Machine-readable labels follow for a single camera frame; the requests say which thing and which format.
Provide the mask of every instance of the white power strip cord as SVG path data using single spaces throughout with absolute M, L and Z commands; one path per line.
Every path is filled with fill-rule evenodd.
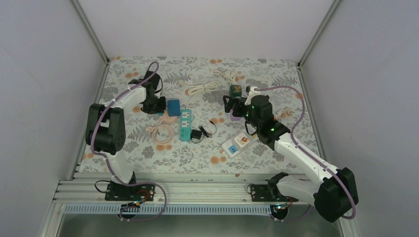
M 218 91 L 218 90 L 220 90 L 220 85 L 221 85 L 221 83 L 219 81 L 217 81 L 217 80 L 208 82 L 206 84 L 200 84 L 200 85 L 197 85 L 197 84 L 194 84 L 194 85 L 186 84 L 182 80 L 179 80 L 178 83 L 180 85 L 184 85 L 184 86 L 190 87 L 190 89 L 188 89 L 187 92 L 188 92 L 188 95 L 192 95 L 192 97 L 189 99 L 188 104 L 186 104 L 186 109 L 189 108 L 189 103 L 197 95 L 199 95 L 202 92 L 205 93 L 205 92 Z
M 225 70 L 224 72 L 220 70 L 214 70 L 214 76 L 222 76 L 225 78 L 230 84 L 237 84 L 236 82 L 236 74 L 232 71 Z

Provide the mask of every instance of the metal grate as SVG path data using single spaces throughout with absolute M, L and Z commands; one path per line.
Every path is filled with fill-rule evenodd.
M 66 214 L 119 214 L 120 204 L 71 203 L 66 206 Z M 162 204 L 142 204 L 140 208 L 129 208 L 124 214 L 158 214 Z M 168 204 L 164 215 L 267 215 L 269 205 L 193 205 Z

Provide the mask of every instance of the white wall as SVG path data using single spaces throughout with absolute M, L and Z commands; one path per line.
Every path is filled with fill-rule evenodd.
M 419 232 L 419 1 L 344 0 L 303 66 L 328 160 L 355 173 L 362 236 Z
M 104 63 L 69 0 L 0 8 L 0 236 L 37 236 Z
M 108 56 L 299 61 L 333 0 L 79 0 Z

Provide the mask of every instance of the teal power strip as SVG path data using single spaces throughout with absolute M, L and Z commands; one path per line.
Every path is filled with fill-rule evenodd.
M 191 141 L 191 125 L 192 125 L 192 111 L 180 111 L 180 141 Z

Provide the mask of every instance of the floral tablecloth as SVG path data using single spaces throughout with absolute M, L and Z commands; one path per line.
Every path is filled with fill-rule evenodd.
M 198 95 L 189 106 L 192 110 L 192 127 L 204 126 L 207 131 L 217 133 L 212 138 L 204 138 L 199 144 L 179 140 L 179 121 L 170 124 L 174 139 L 166 145 L 156 145 L 151 134 L 145 131 L 148 125 L 157 125 L 158 115 L 148 115 L 135 107 L 125 111 L 126 143 L 123 151 L 129 164 L 137 172 L 161 173 L 235 173 L 276 174 L 284 171 L 298 174 L 301 171 L 282 154 L 273 152 L 260 142 L 253 143 L 243 153 L 234 158 L 225 155 L 221 144 L 238 134 L 244 128 L 244 122 L 231 121 L 224 113 L 222 96 L 228 95 L 229 84 L 214 71 L 230 70 L 235 72 L 236 81 L 246 88 L 247 85 L 267 88 L 276 85 L 290 85 L 300 92 L 296 63 L 287 60 L 236 59 L 236 58 L 194 58 L 194 57 L 114 57 L 103 88 L 100 103 L 115 98 L 124 91 L 132 79 L 143 78 L 148 65 L 157 60 L 160 64 L 158 74 L 163 79 L 162 95 L 167 99 L 179 99 L 181 108 L 191 96 L 187 88 L 178 83 L 183 80 L 188 84 L 203 84 L 218 80 L 221 90 Z M 268 91 L 276 118 L 289 128 L 301 114 L 301 101 L 290 89 Z M 310 118 L 305 118 L 295 131 L 297 138 L 308 148 L 318 153 Z M 164 140 L 168 132 L 161 129 L 158 138 Z M 79 172 L 107 172 L 105 160 L 95 156 L 87 146 Z

